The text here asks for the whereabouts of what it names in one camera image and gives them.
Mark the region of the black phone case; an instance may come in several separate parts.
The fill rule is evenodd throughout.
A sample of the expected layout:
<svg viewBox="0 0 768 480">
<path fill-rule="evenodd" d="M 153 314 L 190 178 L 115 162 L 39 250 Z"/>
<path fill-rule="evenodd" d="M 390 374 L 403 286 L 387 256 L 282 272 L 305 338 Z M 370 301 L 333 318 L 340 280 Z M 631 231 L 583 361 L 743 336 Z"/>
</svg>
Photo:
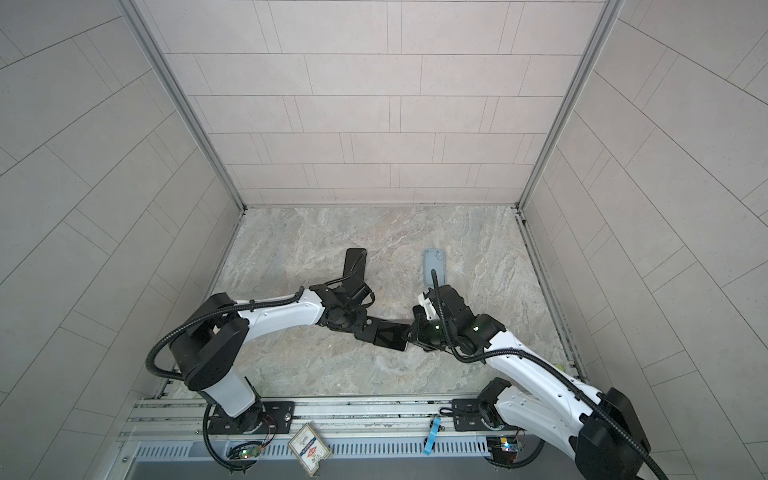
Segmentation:
<svg viewBox="0 0 768 480">
<path fill-rule="evenodd" d="M 343 268 L 343 286 L 357 290 L 364 283 L 367 250 L 365 248 L 348 248 L 345 254 Z"/>
<path fill-rule="evenodd" d="M 356 339 L 373 344 L 374 346 L 405 351 L 408 345 L 408 324 L 390 320 L 368 317 L 359 331 L 354 333 Z"/>
</svg>

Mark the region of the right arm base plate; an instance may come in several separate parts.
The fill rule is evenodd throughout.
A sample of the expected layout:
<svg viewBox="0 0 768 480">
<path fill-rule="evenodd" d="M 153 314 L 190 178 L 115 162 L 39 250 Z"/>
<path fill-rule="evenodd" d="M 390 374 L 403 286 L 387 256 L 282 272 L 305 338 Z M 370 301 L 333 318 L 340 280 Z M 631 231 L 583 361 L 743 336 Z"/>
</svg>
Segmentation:
<svg viewBox="0 0 768 480">
<path fill-rule="evenodd" d="M 516 426 L 504 422 L 500 414 L 489 402 L 477 398 L 456 398 L 444 411 L 449 416 L 456 431 L 491 432 L 515 431 Z"/>
</svg>

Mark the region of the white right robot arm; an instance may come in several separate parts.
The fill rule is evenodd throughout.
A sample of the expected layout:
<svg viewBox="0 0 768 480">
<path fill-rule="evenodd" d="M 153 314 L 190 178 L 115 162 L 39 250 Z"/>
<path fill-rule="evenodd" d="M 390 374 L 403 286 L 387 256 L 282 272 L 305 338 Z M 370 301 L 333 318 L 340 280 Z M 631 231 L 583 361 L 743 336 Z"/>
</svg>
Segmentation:
<svg viewBox="0 0 768 480">
<path fill-rule="evenodd" d="M 506 326 L 475 314 L 449 285 L 418 298 L 409 342 L 486 363 L 508 377 L 485 389 L 486 422 L 525 430 L 571 459 L 586 479 L 635 479 L 651 452 L 629 398 L 568 375 L 526 347 Z"/>
</svg>

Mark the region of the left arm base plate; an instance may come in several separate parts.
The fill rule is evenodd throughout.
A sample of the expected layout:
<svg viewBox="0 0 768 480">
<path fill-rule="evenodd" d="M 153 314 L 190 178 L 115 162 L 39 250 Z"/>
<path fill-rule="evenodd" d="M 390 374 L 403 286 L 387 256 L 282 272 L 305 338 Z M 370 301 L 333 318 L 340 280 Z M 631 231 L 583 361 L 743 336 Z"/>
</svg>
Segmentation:
<svg viewBox="0 0 768 480">
<path fill-rule="evenodd" d="M 230 417 L 216 405 L 209 414 L 208 432 L 213 435 L 287 434 L 296 404 L 291 401 L 258 401 L 238 417 Z"/>
</svg>

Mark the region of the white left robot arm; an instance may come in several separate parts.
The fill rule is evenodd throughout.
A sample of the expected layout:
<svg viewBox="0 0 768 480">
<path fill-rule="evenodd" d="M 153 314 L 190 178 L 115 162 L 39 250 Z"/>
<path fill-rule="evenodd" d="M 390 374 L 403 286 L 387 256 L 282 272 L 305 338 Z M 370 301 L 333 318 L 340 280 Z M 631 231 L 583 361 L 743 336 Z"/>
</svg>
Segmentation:
<svg viewBox="0 0 768 480">
<path fill-rule="evenodd" d="M 301 326 L 357 333 L 374 301 L 364 283 L 318 284 L 291 296 L 248 302 L 216 294 L 182 325 L 168 346 L 184 385 L 235 419 L 259 402 L 255 389 L 235 367 L 244 344 Z"/>
</svg>

